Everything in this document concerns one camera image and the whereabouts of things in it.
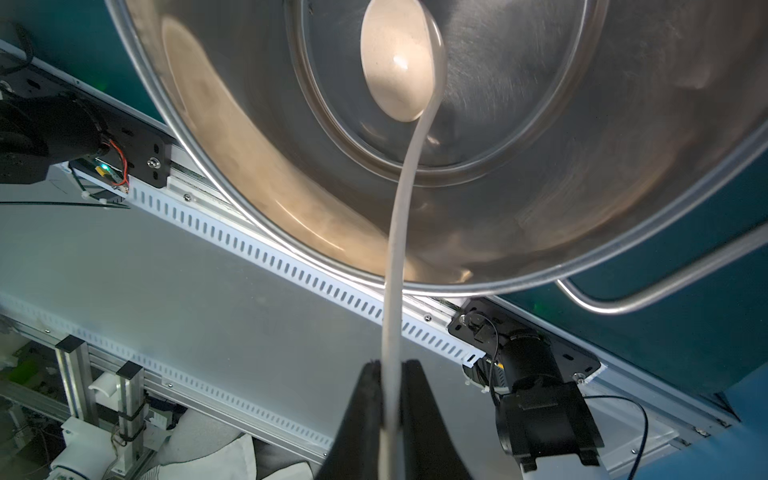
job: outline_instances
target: teal wall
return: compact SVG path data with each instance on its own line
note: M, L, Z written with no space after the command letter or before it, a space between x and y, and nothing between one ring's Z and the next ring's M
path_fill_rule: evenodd
M24 25L41 60L161 120L104 0L3 0L0 16ZM19 46L7 22L0 25L0 38Z
M742 419L740 424L641 468L636 480L768 478L768 365L726 395Z

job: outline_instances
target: metal frame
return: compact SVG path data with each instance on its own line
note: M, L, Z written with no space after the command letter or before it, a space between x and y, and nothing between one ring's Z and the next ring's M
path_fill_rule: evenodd
M119 432L126 442L124 470L129 471L144 451L144 367L126 362L118 376Z
M88 344L76 336L69 335L54 348L69 412L75 418L98 426L96 395L88 388L93 383Z
M57 422L64 423L71 416L67 405L8 380L0 380L0 396Z
M514 304L496 297L492 300L543 330L595 354L603 367L597 375L590 377L590 382L584 387L589 388L592 392L635 399L646 407L651 419L668 425L678 432L678 437L666 445L647 452L644 456L645 462L668 455L677 449L683 449L690 444L704 440L708 435L723 432L730 425L738 422L735 416L706 399L684 394L610 353L546 323ZM0 294L0 305L9 305L8 299L3 298L2 294ZM12 319L13 326L22 335L48 346L55 346L58 338L66 335L62 331L63 325L58 323L55 318L29 306L19 306L18 310L24 311L25 315L14 315L10 310L3 310L3 313ZM145 365L154 363L155 369L145 367L144 370L144 388L148 392L209 415L251 436L295 453L312 463L320 464L323 462L324 454L330 447L329 442L324 446L318 445L317 442L310 442L306 436L297 435L291 430L270 424L263 418L256 416L248 408L237 408L234 400L236 397L227 392L218 391L215 395L207 395L185 382L184 374L181 372L169 370L162 364L146 357L137 359L129 349L93 336L84 330L80 329L76 334L89 338L91 345L88 345L88 359L91 366L105 372L117 372L126 360L140 360ZM229 402L225 400L228 396L232 398ZM629 465L630 462L615 468L611 471L611 475L614 477L620 475L629 468Z

